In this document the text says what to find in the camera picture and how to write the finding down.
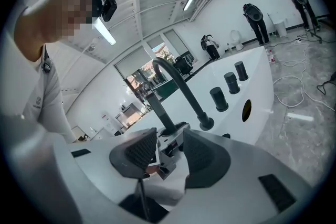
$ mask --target gray floor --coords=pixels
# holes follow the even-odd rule
[[[303,28],[291,30],[288,37],[271,38],[271,45],[289,42],[298,35],[305,34]],[[318,33],[323,40],[336,40],[334,33],[324,27]],[[316,40],[308,35],[309,40]],[[306,71],[303,73],[304,88],[314,99],[321,100],[334,107],[336,86],[325,86],[327,95],[316,89],[316,85],[330,79],[336,71],[336,43],[309,42],[306,50]],[[246,45],[243,50],[259,46],[258,42]],[[303,50],[307,45],[285,44],[272,49],[276,63],[271,64],[273,81],[287,75],[301,77],[302,64],[286,67],[282,64],[288,60],[304,59]],[[295,78],[285,78],[274,85],[274,91],[280,100],[288,105],[295,105],[302,100],[301,83]],[[313,102],[304,94],[304,101],[295,108],[282,105],[275,96],[273,114],[257,141],[257,146],[277,157],[284,164],[300,174],[310,185],[321,182],[333,160],[335,148],[336,121],[335,113],[324,105]]]

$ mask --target white toilet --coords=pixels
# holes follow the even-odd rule
[[[231,44],[236,47],[236,50],[243,49],[243,44],[241,44],[240,40],[242,36],[240,35],[240,32],[237,30],[232,30],[230,32],[230,38],[231,38]]]

